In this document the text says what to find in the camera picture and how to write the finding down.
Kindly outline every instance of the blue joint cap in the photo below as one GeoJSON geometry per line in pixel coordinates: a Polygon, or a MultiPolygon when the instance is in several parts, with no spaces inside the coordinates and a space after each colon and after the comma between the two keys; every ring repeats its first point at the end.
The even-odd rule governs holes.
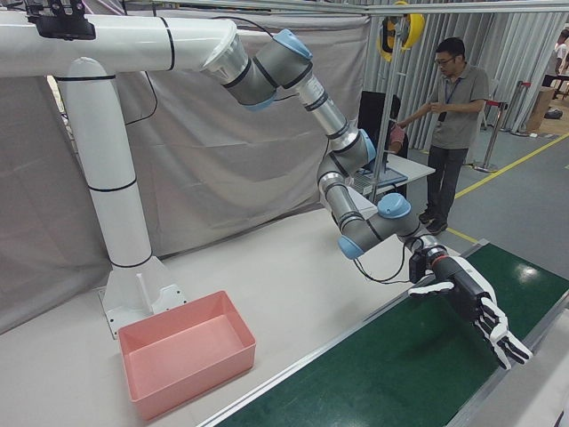
{"type": "Polygon", "coordinates": [[[373,145],[371,138],[367,135],[367,132],[364,129],[360,129],[359,132],[364,137],[365,147],[367,148],[367,162],[365,163],[368,164],[375,159],[377,151],[375,150],[375,146],[373,145]]]}
{"type": "Polygon", "coordinates": [[[259,102],[258,104],[254,105],[244,105],[244,107],[249,111],[261,111],[262,109],[265,109],[266,107],[268,107],[270,104],[273,103],[273,101],[275,100],[275,96],[276,93],[273,93],[273,95],[266,101],[259,102]]]}
{"type": "Polygon", "coordinates": [[[364,251],[362,251],[362,249],[356,245],[352,239],[347,238],[346,236],[341,236],[338,239],[338,246],[349,260],[355,260],[364,254],[364,251]]]}
{"type": "Polygon", "coordinates": [[[290,29],[283,29],[275,36],[274,40],[307,60],[312,59],[312,52],[309,51],[308,47],[306,47],[290,29]]]}
{"type": "Polygon", "coordinates": [[[411,204],[398,193],[389,193],[383,196],[377,204],[377,212],[383,218],[390,220],[401,218],[411,212],[411,204]]]}

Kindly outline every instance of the cardboard box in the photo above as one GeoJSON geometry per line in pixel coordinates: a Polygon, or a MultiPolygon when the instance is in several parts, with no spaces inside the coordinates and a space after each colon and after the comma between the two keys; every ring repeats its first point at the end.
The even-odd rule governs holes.
{"type": "Polygon", "coordinates": [[[533,104],[532,113],[527,119],[527,122],[525,122],[526,132],[535,132],[540,128],[543,116],[548,112],[549,104],[553,99],[554,93],[554,87],[540,87],[535,104],[533,104]]]}

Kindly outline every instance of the gray backdrop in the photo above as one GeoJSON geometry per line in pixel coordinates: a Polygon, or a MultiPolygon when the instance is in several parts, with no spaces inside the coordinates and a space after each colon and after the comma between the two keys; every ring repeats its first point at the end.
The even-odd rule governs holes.
{"type": "MultiPolygon", "coordinates": [[[[245,17],[272,32],[293,30],[314,53],[314,72],[331,97],[356,119],[368,19],[245,17]]],[[[268,41],[259,32],[241,38],[251,54],[268,41]]],[[[209,245],[316,205],[316,169],[327,140],[295,97],[252,113],[199,73],[149,75],[158,108],[127,130],[156,255],[209,245]]],[[[119,76],[117,89],[126,122],[154,108],[143,73],[119,76]]],[[[0,111],[2,333],[85,288],[104,285],[110,263],[45,79],[1,79],[0,111]]]]}

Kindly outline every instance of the white robotic hand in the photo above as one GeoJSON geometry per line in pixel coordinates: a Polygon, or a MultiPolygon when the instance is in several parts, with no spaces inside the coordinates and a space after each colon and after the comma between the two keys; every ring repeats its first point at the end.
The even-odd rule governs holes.
{"type": "Polygon", "coordinates": [[[504,369],[511,369],[509,357],[520,364],[532,357],[532,352],[509,331],[508,318],[498,307],[492,286],[468,261],[444,255],[431,267],[437,279],[443,281],[410,289],[410,296],[445,294],[453,308],[482,333],[504,369]]]}

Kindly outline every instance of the glasses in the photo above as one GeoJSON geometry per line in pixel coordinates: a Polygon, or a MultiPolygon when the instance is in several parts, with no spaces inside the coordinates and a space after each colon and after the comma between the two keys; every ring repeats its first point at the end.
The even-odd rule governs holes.
{"type": "Polygon", "coordinates": [[[453,60],[454,58],[456,58],[456,56],[453,56],[452,58],[449,58],[448,60],[435,60],[435,63],[437,65],[446,65],[448,64],[451,60],[453,60]]]}

